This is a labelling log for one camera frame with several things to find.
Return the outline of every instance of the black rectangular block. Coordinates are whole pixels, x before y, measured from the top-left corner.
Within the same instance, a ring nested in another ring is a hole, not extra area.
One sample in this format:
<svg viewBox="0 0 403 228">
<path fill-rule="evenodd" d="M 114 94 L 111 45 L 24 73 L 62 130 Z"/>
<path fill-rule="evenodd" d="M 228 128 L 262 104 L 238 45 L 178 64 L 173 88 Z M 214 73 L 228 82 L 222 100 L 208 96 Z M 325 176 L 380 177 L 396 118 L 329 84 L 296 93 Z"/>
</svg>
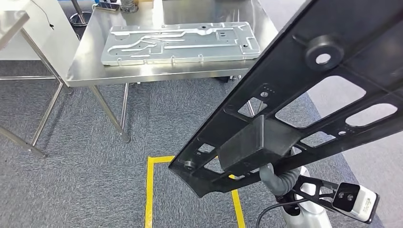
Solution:
<svg viewBox="0 0 403 228">
<path fill-rule="evenodd" d="M 224 171 L 240 176 L 281 159 L 300 138 L 296 129 L 261 115 L 226 141 L 217 154 Z"/>
</svg>

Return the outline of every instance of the gray flexible hose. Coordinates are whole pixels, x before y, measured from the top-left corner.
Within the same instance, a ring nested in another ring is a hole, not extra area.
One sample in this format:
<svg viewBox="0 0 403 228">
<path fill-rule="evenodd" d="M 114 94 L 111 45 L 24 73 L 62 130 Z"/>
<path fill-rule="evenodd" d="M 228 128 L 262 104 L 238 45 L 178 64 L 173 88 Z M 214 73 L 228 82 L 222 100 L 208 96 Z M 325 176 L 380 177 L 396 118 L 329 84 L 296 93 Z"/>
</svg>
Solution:
<svg viewBox="0 0 403 228">
<path fill-rule="evenodd" d="M 259 170 L 260 179 L 275 196 L 287 194 L 297 182 L 299 172 L 297 168 L 277 176 L 274 174 L 271 163 L 262 166 Z"/>
</svg>

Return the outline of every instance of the black cable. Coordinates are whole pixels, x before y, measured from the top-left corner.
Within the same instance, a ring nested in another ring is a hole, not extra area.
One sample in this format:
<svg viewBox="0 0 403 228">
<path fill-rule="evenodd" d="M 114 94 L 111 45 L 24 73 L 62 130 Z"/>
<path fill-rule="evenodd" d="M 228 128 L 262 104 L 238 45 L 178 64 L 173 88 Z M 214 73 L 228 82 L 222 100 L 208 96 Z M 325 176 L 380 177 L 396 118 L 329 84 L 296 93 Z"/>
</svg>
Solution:
<svg viewBox="0 0 403 228">
<path fill-rule="evenodd" d="M 275 205 L 271 205 L 270 207 L 264 209 L 264 210 L 259 214 L 258 220 L 256 221 L 256 228 L 259 228 L 259 226 L 260 226 L 260 221 L 262 220 L 263 216 L 264 216 L 269 210 L 274 209 L 274 208 L 278 208 L 278 207 L 282 207 L 282 206 L 286 206 L 286 205 L 290 205 L 290 204 L 303 203 L 303 202 L 306 202 L 306 201 L 309 201 L 309 200 L 308 200 L 308 199 L 300 199 L 300 200 L 296 200 L 296 201 L 292 201 L 292 202 L 278 203 L 278 204 L 275 204 Z"/>
<path fill-rule="evenodd" d="M 46 20 L 48 20 L 48 23 L 49 23 L 49 27 L 51 27 L 53 30 L 55 30 L 55 29 L 53 28 L 54 25 L 52 25 L 52 24 L 50 23 L 49 18 L 48 18 L 48 15 L 46 14 L 46 12 L 45 12 L 36 2 L 34 2 L 34 0 L 31 0 L 31 2 L 34 3 L 34 4 L 45 14 Z"/>
</svg>

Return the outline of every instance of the oval cutout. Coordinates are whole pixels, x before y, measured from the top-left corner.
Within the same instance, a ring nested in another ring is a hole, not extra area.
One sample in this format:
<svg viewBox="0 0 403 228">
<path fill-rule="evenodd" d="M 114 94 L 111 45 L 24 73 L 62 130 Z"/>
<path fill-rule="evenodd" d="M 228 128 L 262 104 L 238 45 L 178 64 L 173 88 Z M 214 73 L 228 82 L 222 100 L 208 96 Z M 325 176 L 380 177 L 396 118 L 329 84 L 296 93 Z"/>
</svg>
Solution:
<svg viewBox="0 0 403 228">
<path fill-rule="evenodd" d="M 309 112 L 303 111 L 303 108 L 305 106 L 308 107 L 306 104 L 311 102 L 311 100 L 314 104 L 319 103 L 323 105 L 321 110 L 319 110 L 322 119 L 361 99 L 365 94 L 366 91 L 363 88 L 347 79 L 341 76 L 329 76 L 279 110 L 276 113 L 276 118 L 293 127 L 306 128 L 319 120 L 301 119 L 296 117 L 296 115 L 298 115 L 298 112 Z"/>
<path fill-rule="evenodd" d="M 390 116 L 396 111 L 397 108 L 391 104 L 375 104 L 348 117 L 345 122 L 353 127 L 363 127 Z"/>
<path fill-rule="evenodd" d="M 210 146 L 210 145 L 204 143 L 203 145 L 201 145 L 201 147 L 199 147 L 199 152 L 211 153 L 214 149 L 215 149 L 214 146 Z"/>
<path fill-rule="evenodd" d="M 331 134 L 326 134 L 325 132 L 319 131 L 319 132 L 313 133 L 312 135 L 310 135 L 306 138 L 301 139 L 301 142 L 310 147 L 316 148 L 335 138 L 336 137 L 334 137 Z"/>
</svg>

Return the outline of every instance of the screw hole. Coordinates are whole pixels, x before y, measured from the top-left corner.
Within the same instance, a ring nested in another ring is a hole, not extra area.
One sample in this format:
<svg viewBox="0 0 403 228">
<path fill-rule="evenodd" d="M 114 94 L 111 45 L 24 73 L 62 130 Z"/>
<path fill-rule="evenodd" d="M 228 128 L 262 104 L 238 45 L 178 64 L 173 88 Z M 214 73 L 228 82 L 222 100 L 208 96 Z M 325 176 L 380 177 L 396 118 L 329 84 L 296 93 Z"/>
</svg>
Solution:
<svg viewBox="0 0 403 228">
<path fill-rule="evenodd" d="M 269 94 L 267 93 L 267 92 L 262 92 L 262 93 L 260 93 L 260 96 L 261 97 L 267 97 Z"/>
<path fill-rule="evenodd" d="M 324 65 L 330 61 L 331 56 L 328 53 L 320 54 L 316 57 L 316 63 Z"/>
<path fill-rule="evenodd" d="M 347 196 L 347 200 L 348 200 L 348 201 L 353 201 L 353 199 L 354 199 L 354 196 L 353 196 L 352 194 L 350 194 L 350 195 Z"/>
</svg>

